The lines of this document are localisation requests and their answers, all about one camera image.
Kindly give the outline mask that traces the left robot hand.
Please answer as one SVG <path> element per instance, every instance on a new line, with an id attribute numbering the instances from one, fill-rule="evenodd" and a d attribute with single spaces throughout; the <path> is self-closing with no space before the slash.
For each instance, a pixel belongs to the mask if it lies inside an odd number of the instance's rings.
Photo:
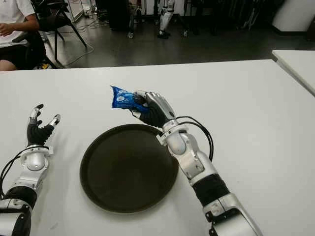
<path id="1" fill-rule="evenodd" d="M 49 139 L 51 134 L 53 133 L 55 127 L 61 121 L 61 115 L 55 115 L 52 120 L 43 127 L 39 127 L 42 123 L 42 120 L 38 120 L 38 117 L 41 114 L 41 109 L 44 107 L 43 104 L 37 105 L 33 108 L 27 125 L 27 145 L 26 147 L 30 147 L 33 145 L 44 146 L 46 141 Z"/>

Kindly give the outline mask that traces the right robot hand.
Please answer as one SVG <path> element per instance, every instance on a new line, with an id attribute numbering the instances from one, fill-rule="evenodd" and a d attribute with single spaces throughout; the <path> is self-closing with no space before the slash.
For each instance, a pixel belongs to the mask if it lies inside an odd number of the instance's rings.
<path id="1" fill-rule="evenodd" d="M 130 111 L 147 125 L 162 128 L 176 117 L 166 99 L 157 92 L 136 90 L 134 99 L 138 106 Z"/>

